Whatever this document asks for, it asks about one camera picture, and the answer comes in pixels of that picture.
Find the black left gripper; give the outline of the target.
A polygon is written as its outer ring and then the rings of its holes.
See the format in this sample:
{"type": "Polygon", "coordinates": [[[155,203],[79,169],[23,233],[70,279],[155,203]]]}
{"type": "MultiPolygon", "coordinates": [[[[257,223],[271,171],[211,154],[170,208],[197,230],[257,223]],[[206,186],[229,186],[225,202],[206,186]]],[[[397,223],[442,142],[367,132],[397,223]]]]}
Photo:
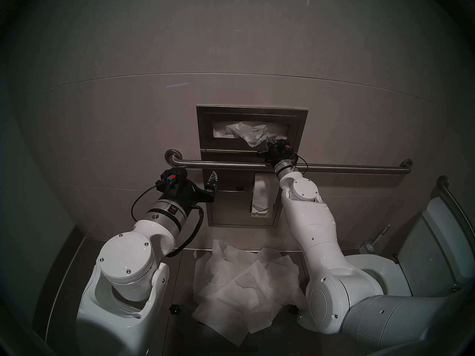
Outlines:
{"type": "Polygon", "coordinates": [[[158,191],[163,193],[159,200],[172,201],[176,206],[180,206],[186,215],[190,214],[192,206],[197,203],[213,203],[217,188],[218,177],[214,170],[205,184],[206,193],[192,181],[181,181],[173,186],[163,181],[158,182],[158,191]]]}

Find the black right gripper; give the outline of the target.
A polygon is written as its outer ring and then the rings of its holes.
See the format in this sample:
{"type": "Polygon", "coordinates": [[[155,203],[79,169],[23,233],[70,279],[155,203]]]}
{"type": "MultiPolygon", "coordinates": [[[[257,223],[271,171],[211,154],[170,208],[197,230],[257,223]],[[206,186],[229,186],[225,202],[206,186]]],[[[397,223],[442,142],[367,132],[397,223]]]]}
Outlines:
{"type": "Polygon", "coordinates": [[[269,136],[266,137],[266,148],[268,149],[258,151],[257,156],[271,165],[276,165],[283,160],[291,160],[295,155],[295,151],[290,145],[278,145],[277,140],[269,136]]]}

